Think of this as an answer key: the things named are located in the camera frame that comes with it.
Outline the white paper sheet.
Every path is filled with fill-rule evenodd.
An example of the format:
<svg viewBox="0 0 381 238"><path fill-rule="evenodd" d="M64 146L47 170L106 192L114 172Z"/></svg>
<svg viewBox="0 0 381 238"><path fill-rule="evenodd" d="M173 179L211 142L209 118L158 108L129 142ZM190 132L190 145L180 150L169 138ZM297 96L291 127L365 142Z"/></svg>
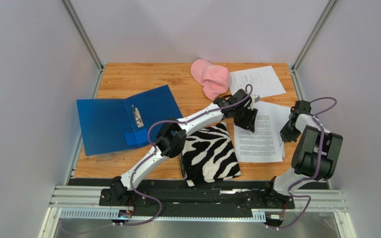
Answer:
<svg viewBox="0 0 381 238"><path fill-rule="evenodd" d="M291 108L262 101L255 103L254 107L258 109L259 115L267 115L271 117L277 130L277 134L280 137L281 129L289 120Z"/></svg>

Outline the printed paper sheet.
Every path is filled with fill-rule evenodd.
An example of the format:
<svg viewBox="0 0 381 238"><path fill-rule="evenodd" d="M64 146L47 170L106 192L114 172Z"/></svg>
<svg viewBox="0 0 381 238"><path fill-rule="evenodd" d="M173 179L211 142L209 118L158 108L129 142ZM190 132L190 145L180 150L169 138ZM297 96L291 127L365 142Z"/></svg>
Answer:
<svg viewBox="0 0 381 238"><path fill-rule="evenodd" d="M286 93L272 66L264 66L231 72L230 91L234 94L239 89L252 85L252 94L261 98Z"/></svg>
<svg viewBox="0 0 381 238"><path fill-rule="evenodd" d="M254 120L254 132L234 126L234 147L237 160L245 163L282 162L277 129L274 121L264 113Z"/></svg>

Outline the blue file folder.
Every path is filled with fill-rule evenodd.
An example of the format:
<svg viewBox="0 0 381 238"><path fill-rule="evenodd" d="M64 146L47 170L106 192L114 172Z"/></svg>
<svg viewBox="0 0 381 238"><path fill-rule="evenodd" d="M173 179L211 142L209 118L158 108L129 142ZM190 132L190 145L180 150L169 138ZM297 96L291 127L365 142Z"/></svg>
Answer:
<svg viewBox="0 0 381 238"><path fill-rule="evenodd" d="M79 99L76 101L86 156L137 149L155 141L161 126L156 122L183 117L168 85L125 99ZM132 105L137 107L144 127L138 128Z"/></svg>

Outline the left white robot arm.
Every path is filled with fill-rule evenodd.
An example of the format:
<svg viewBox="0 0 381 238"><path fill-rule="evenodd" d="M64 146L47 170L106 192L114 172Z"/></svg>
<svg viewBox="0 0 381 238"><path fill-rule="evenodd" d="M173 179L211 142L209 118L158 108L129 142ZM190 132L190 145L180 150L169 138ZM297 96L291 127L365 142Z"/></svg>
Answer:
<svg viewBox="0 0 381 238"><path fill-rule="evenodd" d="M114 177L110 183L112 198L124 205L147 175L163 161L178 156L186 142L186 138L194 132L213 123L225 119L233 119L236 126L254 132L254 121L257 114L255 103L260 96L252 93L251 85L238 90L233 95L216 98L205 109L185 118L162 120L153 124L148 130L152 133L155 126L160 125L155 141L151 141L151 149L130 170L121 176Z"/></svg>

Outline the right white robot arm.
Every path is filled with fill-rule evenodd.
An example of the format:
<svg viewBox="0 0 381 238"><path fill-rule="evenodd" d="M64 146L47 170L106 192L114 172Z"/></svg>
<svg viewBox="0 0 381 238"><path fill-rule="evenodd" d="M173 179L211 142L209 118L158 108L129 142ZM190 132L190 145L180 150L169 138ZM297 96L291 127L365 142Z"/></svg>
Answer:
<svg viewBox="0 0 381 238"><path fill-rule="evenodd" d="M294 197L292 193L296 189L310 182L330 179L335 172L343 137L325 129L311 109L309 101L297 101L280 130L284 142L298 144L291 168L266 184L263 202L268 207L286 204Z"/></svg>

